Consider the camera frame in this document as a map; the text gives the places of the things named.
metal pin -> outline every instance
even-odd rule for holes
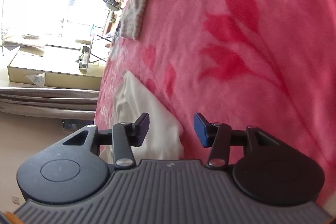
[[[119,166],[127,167],[133,164],[133,160],[128,158],[119,159],[115,162]]]
[[[222,167],[225,164],[225,160],[223,159],[211,159],[209,160],[209,165],[213,166],[213,167]]]

black circular base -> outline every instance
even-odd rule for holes
[[[323,170],[315,161],[281,146],[260,147],[240,159],[232,174],[246,194],[277,206],[315,200],[324,183]]]
[[[110,175],[108,167],[101,158],[79,148],[51,146],[24,162],[16,178],[25,199],[69,204],[100,190]]]

